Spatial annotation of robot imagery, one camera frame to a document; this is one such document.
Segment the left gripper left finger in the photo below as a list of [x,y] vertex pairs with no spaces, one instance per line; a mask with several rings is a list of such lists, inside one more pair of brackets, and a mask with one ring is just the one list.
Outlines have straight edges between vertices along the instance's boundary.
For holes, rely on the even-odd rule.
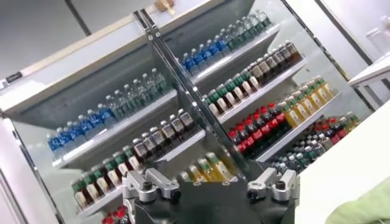
[[130,170],[122,177],[122,200],[128,213],[135,213],[135,200],[151,205],[158,199],[167,202],[167,209],[176,211],[182,196],[178,181],[170,180],[155,168]]

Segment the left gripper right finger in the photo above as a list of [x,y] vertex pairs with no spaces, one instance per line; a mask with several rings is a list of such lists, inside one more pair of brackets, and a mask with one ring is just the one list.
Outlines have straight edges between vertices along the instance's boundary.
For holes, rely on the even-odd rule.
[[255,202],[266,198],[270,192],[273,200],[299,202],[300,177],[295,170],[288,169],[279,175],[276,168],[267,168],[257,179],[248,182],[247,198]]

